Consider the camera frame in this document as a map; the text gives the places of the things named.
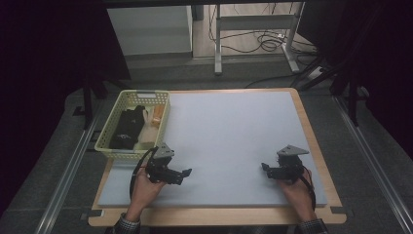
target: black object in basket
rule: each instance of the black object in basket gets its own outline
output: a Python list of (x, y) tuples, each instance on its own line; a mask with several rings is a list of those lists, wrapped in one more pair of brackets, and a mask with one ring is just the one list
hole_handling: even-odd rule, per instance
[(138, 105), (134, 110), (124, 110), (119, 118), (118, 126), (110, 140), (113, 149), (133, 149), (137, 136), (145, 124), (142, 111), (144, 106)]

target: metal frame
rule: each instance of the metal frame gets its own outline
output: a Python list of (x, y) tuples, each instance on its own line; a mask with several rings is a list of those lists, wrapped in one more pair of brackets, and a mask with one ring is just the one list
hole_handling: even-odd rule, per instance
[(258, 29), (289, 29), (286, 43), (282, 43), (282, 50), (293, 73), (299, 68), (291, 52), (291, 44), (301, 18), (304, 3), (300, 2), (293, 15), (269, 16), (229, 16), (221, 17), (221, 7), (216, 5), (216, 40), (215, 40), (215, 75), (222, 74), (221, 31), (230, 30), (258, 30)]

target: person's left hand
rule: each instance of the person's left hand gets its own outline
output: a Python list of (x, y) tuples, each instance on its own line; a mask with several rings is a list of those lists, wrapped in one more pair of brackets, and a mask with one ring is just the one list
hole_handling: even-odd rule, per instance
[(155, 200), (165, 184), (165, 182), (152, 183), (148, 178), (145, 168), (140, 168), (134, 181), (131, 204), (128, 207), (125, 219), (138, 222), (143, 209)]

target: gray floor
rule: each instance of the gray floor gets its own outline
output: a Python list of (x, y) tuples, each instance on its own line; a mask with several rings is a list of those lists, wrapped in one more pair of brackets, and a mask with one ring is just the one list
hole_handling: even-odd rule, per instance
[[(275, 76), (290, 75), (284, 57), (225, 58), (223, 75), (214, 76), (211, 59), (153, 58), (148, 66), (129, 59), (132, 81), (125, 82), (135, 89), (207, 90), (242, 89), (251, 82)], [(259, 82), (250, 88), (288, 87), (291, 77)], [(331, 173), (340, 199), (347, 210), (348, 220), (340, 225), (327, 225), (330, 233), (404, 233), (392, 207), (382, 193), (337, 104), (328, 93), (329, 81), (300, 93), (307, 115), (318, 139), (320, 149)], [(103, 127), (109, 111), (121, 91), (106, 84), (110, 95), (103, 100), (102, 114), (96, 129)], [(66, 100), (65, 112), (36, 167), (21, 187), (11, 206), (0, 220), (0, 233), (33, 233), (39, 224), (60, 177), (83, 133), (84, 118), (73, 116), (83, 105), (82, 93), (73, 93)], [(371, 148), (404, 203), (413, 210), (413, 163), (397, 143), (372, 117), (363, 102), (358, 103), (358, 120)], [(87, 151), (82, 159), (51, 233), (104, 233), (103, 227), (91, 227), (83, 219), (94, 201), (94, 195), (106, 158)], [(216, 233), (207, 227), (209, 233)]]

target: black curtain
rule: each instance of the black curtain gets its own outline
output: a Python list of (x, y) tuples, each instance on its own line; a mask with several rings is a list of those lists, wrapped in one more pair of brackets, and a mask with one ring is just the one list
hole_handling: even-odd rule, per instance
[(0, 5), (2, 212), (49, 141), (66, 97), (82, 88), (86, 75), (130, 79), (102, 2), (55, 2)]

